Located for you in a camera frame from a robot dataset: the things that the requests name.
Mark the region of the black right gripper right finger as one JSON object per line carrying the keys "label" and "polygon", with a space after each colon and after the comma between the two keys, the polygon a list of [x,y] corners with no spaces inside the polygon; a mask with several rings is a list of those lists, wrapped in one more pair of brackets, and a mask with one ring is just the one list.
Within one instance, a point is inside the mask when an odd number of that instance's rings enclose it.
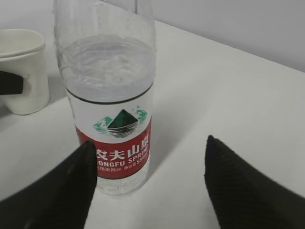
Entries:
{"label": "black right gripper right finger", "polygon": [[208,136],[205,185],[222,229],[303,229],[305,199]]}

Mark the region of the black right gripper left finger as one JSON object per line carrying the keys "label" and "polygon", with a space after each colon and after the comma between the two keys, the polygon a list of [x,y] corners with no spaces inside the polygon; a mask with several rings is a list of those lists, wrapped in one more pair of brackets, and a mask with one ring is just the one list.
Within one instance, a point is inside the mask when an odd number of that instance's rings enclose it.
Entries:
{"label": "black right gripper left finger", "polygon": [[86,141],[49,173],[2,200],[0,227],[82,229],[96,184],[96,148]]}

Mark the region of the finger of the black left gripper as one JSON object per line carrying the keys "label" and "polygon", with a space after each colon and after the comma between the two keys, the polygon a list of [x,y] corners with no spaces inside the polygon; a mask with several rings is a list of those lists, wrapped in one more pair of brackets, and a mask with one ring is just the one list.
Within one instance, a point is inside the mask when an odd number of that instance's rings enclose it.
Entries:
{"label": "finger of the black left gripper", "polygon": [[24,79],[14,73],[0,72],[0,95],[22,94]]}

